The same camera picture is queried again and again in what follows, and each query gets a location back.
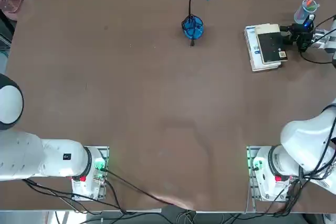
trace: pink object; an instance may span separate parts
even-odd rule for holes
[[[17,13],[20,10],[22,0],[0,0],[0,9],[7,18],[17,21]]]

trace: electronic device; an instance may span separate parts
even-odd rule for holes
[[[314,177],[320,180],[310,181],[336,194],[335,118],[336,99],[313,119],[289,122],[281,131],[281,145],[259,149],[251,167],[261,200],[285,201],[291,181],[300,173],[306,175],[315,169],[318,172]],[[317,167],[324,149],[326,152]]]
[[[0,181],[30,177],[71,177],[75,194],[105,196],[108,147],[82,146],[72,140],[40,139],[13,127],[23,112],[18,85],[0,74]]]
[[[300,53],[305,52],[308,47],[324,49],[332,55],[331,63],[336,68],[336,15],[333,16],[330,31],[314,27],[314,19],[315,15],[311,14],[303,24],[280,26],[280,31],[287,32],[283,36],[283,43],[293,45],[295,42]]]

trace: marker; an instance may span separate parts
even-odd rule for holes
[[[308,0],[306,6],[310,5],[314,0]]]

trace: black sticker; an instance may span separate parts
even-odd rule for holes
[[[64,153],[63,160],[71,160],[71,153]]]

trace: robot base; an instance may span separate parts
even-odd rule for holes
[[[254,189],[252,190],[252,196],[262,201],[274,201],[284,189],[276,201],[286,201],[290,182],[289,179],[286,181],[277,181],[277,178],[272,174],[268,164],[270,149],[271,146],[249,146],[247,148],[248,160],[250,162],[250,185]]]
[[[102,200],[106,196],[106,172],[101,168],[107,168],[109,160],[108,146],[86,146],[92,156],[92,163],[89,174],[79,180],[71,179],[72,192],[84,195],[93,199]],[[83,197],[73,196],[74,200],[89,200]]]

